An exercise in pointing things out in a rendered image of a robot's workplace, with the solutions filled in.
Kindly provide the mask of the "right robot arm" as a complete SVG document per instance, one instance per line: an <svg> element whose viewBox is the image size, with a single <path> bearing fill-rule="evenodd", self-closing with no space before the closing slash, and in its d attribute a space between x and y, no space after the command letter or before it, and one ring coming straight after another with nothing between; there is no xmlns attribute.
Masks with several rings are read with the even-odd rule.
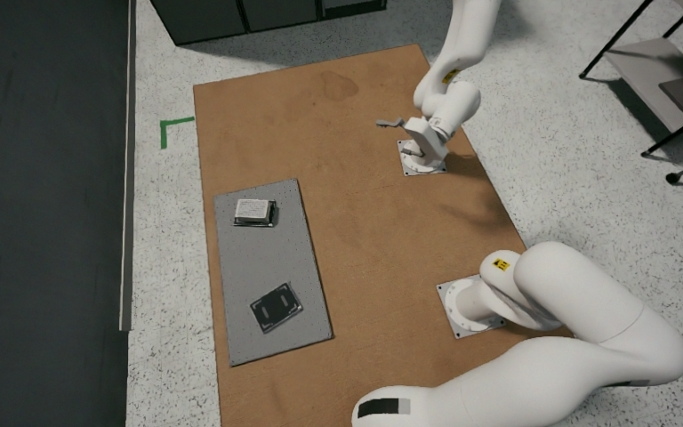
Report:
<svg viewBox="0 0 683 427"><path fill-rule="evenodd" d="M414 106L423 113L421 119L442 132L448 141L480 106L481 93L476 86L453 80L463 70L484 59L501 1L453 0L452 19L443 49L415 90ZM404 164L417 173L430 173L441 164L426 155L417 157L402 153L401 156Z"/></svg>

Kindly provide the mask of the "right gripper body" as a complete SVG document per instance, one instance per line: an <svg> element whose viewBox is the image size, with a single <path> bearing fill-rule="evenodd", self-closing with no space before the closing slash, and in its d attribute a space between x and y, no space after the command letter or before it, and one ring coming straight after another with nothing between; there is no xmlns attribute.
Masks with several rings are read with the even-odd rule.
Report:
<svg viewBox="0 0 683 427"><path fill-rule="evenodd" d="M411 117L404 128L427 157L443 161L449 150L444 144L448 139L442 132L431 127L428 121L416 117Z"/></svg>

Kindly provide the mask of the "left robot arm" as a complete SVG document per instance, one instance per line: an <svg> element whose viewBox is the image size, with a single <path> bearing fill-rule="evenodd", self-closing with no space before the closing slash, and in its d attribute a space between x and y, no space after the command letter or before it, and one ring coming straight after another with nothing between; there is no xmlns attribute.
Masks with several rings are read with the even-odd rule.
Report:
<svg viewBox="0 0 683 427"><path fill-rule="evenodd" d="M548 241L519 256L491 253L482 280L452 284L450 318L470 331L500 315L537 331L564 325L580 340L528 339L435 388L382 387L356 404L352 427L549 427L599 388L683 375L680 332L585 255Z"/></svg>

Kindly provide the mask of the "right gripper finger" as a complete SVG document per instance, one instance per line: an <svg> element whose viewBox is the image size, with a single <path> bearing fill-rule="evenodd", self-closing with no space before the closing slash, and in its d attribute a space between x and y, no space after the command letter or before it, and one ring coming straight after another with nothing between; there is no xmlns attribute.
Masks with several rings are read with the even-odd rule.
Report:
<svg viewBox="0 0 683 427"><path fill-rule="evenodd" d="M411 151L410 149L405 149L405 148L402 148L402 150L401 150L400 152L401 152L401 153L404 153L404 154L407 154L407 155L409 155L409 156L414 155L414 156L417 156L417 157L424 157L424 156L426 155L424 152L418 153L418 152L414 152L414 151Z"/></svg>
<svg viewBox="0 0 683 427"><path fill-rule="evenodd" d="M378 119L375 123L376 123L376 126L381 127L381 128L386 128L386 126L391 126L391 127L399 127L399 126L401 126L401 127L404 128L404 127L406 126L407 122L408 122L408 121L405 122L401 117L399 117L395 123L391 123L391 122L388 122L388 121L383 121L383 120L380 120L380 119Z"/></svg>

